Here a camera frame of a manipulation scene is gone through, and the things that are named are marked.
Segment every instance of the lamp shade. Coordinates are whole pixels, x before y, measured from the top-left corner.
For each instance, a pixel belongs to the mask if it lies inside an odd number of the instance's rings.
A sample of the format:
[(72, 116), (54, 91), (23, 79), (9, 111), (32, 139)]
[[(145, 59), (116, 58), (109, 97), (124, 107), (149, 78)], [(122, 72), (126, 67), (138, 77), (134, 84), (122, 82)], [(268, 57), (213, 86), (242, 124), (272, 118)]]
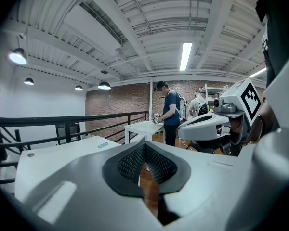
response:
[(9, 53), (9, 59), (20, 65), (27, 64), (27, 55), (23, 48), (17, 48)]
[(75, 87), (75, 90), (83, 90), (82, 86), (78, 85)]
[(109, 90), (109, 89), (111, 89), (110, 84), (109, 84), (108, 82), (105, 82), (105, 81), (101, 82), (101, 83), (98, 85), (98, 88), (99, 88), (99, 89), (103, 89), (103, 90)]
[(27, 78), (25, 81), (24, 81), (25, 84), (27, 85), (34, 85), (34, 82), (33, 82), (33, 79), (32, 78)]

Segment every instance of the tabletop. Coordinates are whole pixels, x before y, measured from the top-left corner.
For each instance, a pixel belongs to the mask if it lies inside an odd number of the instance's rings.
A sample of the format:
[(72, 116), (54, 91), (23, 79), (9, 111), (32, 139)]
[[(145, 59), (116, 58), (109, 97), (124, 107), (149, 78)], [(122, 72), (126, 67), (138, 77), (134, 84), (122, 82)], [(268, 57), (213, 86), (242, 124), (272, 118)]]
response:
[(158, 123), (154, 124), (152, 121), (142, 121), (137, 122), (134, 124), (126, 125), (124, 126), (125, 130), (134, 132), (134, 133), (140, 133), (140, 134), (155, 134), (157, 131), (159, 131), (161, 128), (163, 128), (164, 123)]
[[(98, 145), (105, 142), (108, 145), (98, 148)], [(119, 145), (94, 136), (72, 143), (23, 151), (16, 172), (15, 197), (23, 201), (35, 186), (74, 159)]]

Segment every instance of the ceiling light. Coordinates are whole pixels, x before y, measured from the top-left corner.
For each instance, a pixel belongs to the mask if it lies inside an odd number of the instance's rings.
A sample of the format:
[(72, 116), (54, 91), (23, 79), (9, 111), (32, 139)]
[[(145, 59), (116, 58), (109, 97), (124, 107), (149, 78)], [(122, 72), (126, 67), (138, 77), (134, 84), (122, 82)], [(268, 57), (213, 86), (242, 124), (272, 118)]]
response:
[(27, 64), (26, 52), (23, 48), (17, 48), (16, 50), (10, 52), (9, 59), (17, 64)]
[(252, 78), (258, 74), (261, 74), (262, 72), (264, 72), (266, 70), (266, 68), (263, 68), (262, 70), (258, 71), (257, 73), (254, 73), (253, 75), (249, 76), (249, 78)]
[(25, 84), (27, 85), (34, 85), (34, 82), (33, 82), (33, 79), (32, 78), (27, 78), (25, 81), (24, 81)]
[(75, 90), (83, 90), (82, 86), (78, 85), (75, 87)]
[(189, 53), (191, 52), (192, 45), (193, 43), (183, 44), (180, 71), (184, 71), (186, 69), (188, 58), (189, 58)]
[(99, 88), (99, 89), (103, 89), (103, 90), (109, 90), (109, 89), (111, 89), (110, 84), (109, 84), (108, 82), (105, 82), (105, 81), (101, 82), (101, 83), (98, 85), (98, 88)]

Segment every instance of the brick wall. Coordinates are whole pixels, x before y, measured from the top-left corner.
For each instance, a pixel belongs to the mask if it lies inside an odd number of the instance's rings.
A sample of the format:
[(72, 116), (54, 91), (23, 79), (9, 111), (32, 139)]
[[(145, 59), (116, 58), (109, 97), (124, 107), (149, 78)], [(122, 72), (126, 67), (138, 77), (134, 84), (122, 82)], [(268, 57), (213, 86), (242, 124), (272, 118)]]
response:
[[(87, 92), (86, 96), (86, 115), (89, 116), (100, 114), (149, 111), (149, 99), (150, 99), (150, 84), (145, 83), (113, 87), (111, 90), (89, 91)], [(144, 114), (133, 115), (131, 116), (131, 120), (142, 116), (144, 116)], [(116, 123), (121, 123), (124, 121), (127, 121), (127, 117), (91, 121), (86, 123), (86, 130), (101, 128)], [(144, 121), (144, 119), (139, 119), (132, 123), (140, 121)], [(94, 133), (93, 135), (105, 137), (109, 134), (124, 129), (124, 125), (102, 130)], [(109, 140), (115, 141), (123, 136), (124, 132), (110, 137)]]
[[(191, 100), (194, 99), (195, 91), (199, 90), (199, 88), (204, 87), (205, 83), (208, 87), (224, 87), (225, 85), (228, 85), (228, 88), (230, 88), (233, 85), (233, 83), (217, 81), (168, 81), (168, 84), (170, 84), (178, 93), (180, 93), (186, 98), (188, 104)], [(262, 100), (264, 89), (257, 88), (257, 91)], [(158, 92), (153, 93), (152, 112), (158, 112), (161, 114), (163, 112), (165, 99), (160, 99), (159, 94), (160, 93)], [(93, 90), (87, 92), (86, 115), (149, 111), (149, 100), (150, 84), (125, 85), (120, 87), (113, 87), (111, 90)], [(135, 119), (141, 116), (144, 115), (134, 115), (131, 117), (131, 119)], [(127, 118), (120, 117), (114, 119), (87, 122), (86, 130), (101, 128), (123, 121), (127, 121)], [(94, 135), (104, 137), (122, 129), (124, 129), (124, 125), (102, 130), (94, 133)], [(115, 141), (123, 136), (124, 132), (110, 137), (109, 140)]]

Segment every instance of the blue t-shirt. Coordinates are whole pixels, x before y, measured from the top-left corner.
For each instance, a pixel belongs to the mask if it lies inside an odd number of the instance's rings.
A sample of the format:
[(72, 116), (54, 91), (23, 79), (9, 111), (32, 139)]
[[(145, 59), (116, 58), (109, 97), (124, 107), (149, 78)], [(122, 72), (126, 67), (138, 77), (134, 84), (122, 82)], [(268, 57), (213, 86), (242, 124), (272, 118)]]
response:
[[(177, 109), (180, 110), (180, 97), (174, 91), (171, 91), (165, 97), (163, 114), (165, 114), (169, 111), (169, 105), (171, 105), (171, 104), (175, 104)], [(171, 117), (165, 119), (164, 124), (165, 125), (178, 125), (178, 124), (180, 124), (179, 113), (177, 112), (177, 110), (175, 111), (175, 113)]]

